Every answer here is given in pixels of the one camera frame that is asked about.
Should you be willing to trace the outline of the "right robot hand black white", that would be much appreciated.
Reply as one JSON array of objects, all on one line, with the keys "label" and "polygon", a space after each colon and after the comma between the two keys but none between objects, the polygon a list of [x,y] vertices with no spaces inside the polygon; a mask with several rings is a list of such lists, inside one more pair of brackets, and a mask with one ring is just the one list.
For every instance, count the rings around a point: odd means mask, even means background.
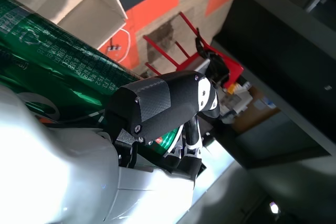
[{"label": "right robot hand black white", "polygon": [[219,105],[196,71],[120,87],[101,129],[46,127],[1,87],[1,223],[176,223],[202,164],[199,112]]}]

